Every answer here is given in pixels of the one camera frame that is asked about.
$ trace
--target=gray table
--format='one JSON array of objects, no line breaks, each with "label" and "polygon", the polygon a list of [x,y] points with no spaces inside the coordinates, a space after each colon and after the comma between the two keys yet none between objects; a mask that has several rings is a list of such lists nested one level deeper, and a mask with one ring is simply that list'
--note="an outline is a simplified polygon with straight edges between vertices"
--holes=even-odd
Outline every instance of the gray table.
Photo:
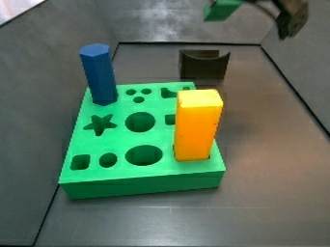
[{"label": "gray table", "polygon": [[232,52],[220,188],[73,202],[58,188],[38,246],[330,243],[328,138],[259,46],[121,44],[117,83],[177,81],[183,48]]}]

